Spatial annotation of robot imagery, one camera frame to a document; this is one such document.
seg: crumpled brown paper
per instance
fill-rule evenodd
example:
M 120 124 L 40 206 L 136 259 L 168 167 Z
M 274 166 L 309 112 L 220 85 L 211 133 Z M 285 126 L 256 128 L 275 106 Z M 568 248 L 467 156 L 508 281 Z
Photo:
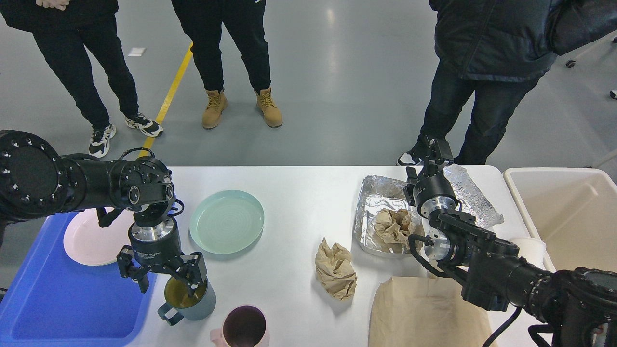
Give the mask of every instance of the crumpled brown paper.
M 333 298 L 342 301 L 353 297 L 358 277 L 345 247 L 335 243 L 330 248 L 324 238 L 317 249 L 315 268 L 317 280 Z
M 412 222 L 409 211 L 399 209 L 392 211 L 383 209 L 375 216 L 373 226 L 375 233 L 387 244 L 400 244 L 409 248 L 408 237 L 412 233 L 423 235 L 424 231 Z M 422 244 L 416 241 L 416 249 L 420 249 Z
M 488 315 L 460 293 L 451 278 L 391 277 L 373 299 L 368 347 L 482 346 Z

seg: light green plate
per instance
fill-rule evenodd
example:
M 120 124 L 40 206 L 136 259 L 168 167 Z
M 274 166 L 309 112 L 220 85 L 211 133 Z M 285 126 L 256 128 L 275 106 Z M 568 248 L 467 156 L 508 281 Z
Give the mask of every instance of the light green plate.
M 214 254 L 238 252 L 253 243 L 262 230 L 262 205 L 239 190 L 210 195 L 191 216 L 191 237 L 204 251 Z

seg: pink plate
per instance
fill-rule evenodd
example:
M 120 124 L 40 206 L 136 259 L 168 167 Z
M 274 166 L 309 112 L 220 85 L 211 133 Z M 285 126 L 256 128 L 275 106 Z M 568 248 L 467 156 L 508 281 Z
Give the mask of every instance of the pink plate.
M 64 233 L 64 250 L 71 259 L 83 265 L 111 264 L 122 246 L 130 245 L 128 229 L 133 222 L 133 213 L 124 210 L 110 226 L 101 228 L 96 209 L 79 212 Z

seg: mug handle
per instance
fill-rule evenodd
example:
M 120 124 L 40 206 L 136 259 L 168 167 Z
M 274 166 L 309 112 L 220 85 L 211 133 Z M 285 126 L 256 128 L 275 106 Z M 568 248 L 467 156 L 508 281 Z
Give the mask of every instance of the mug handle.
M 223 338 L 223 329 L 221 328 L 210 331 L 210 341 L 214 342 L 216 347 L 229 347 L 227 341 Z
M 172 308 L 173 308 L 172 305 L 169 305 L 168 302 L 165 302 L 163 305 L 161 305 L 161 307 L 159 307 L 159 310 L 157 311 L 157 313 L 159 314 L 159 317 L 161 317 L 161 319 L 167 322 L 167 324 L 174 326 L 176 325 L 176 323 L 181 321 L 182 318 L 184 318 L 184 316 L 182 316 L 182 314 L 178 312 L 175 315 L 173 315 L 173 317 L 167 318 L 165 314 L 169 312 Z

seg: yellow floor line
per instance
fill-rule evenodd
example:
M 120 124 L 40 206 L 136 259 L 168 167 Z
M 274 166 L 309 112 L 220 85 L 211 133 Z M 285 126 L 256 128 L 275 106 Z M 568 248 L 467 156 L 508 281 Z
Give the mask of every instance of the yellow floor line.
M 156 116 L 156 122 L 159 124 L 163 124 L 163 119 L 167 115 L 167 110 L 169 110 L 169 105 L 172 104 L 172 100 L 174 95 L 176 95 L 176 90 L 180 86 L 180 82 L 182 81 L 182 77 L 184 76 L 184 72 L 186 71 L 186 67 L 191 62 L 191 58 L 193 57 L 193 52 L 191 52 L 191 46 L 186 50 L 186 54 L 184 55 L 184 59 L 182 60 L 182 64 L 180 64 L 180 68 L 178 68 L 178 72 L 176 73 L 176 77 L 173 79 L 172 85 L 169 87 L 169 91 L 167 92 L 167 96 L 165 97 L 165 101 L 160 107 L 159 114 Z M 142 147 L 144 148 L 152 148 L 152 144 L 154 143 L 154 139 L 149 137 L 144 142 Z M 148 156 L 149 153 L 147 151 L 141 151 L 139 156 Z

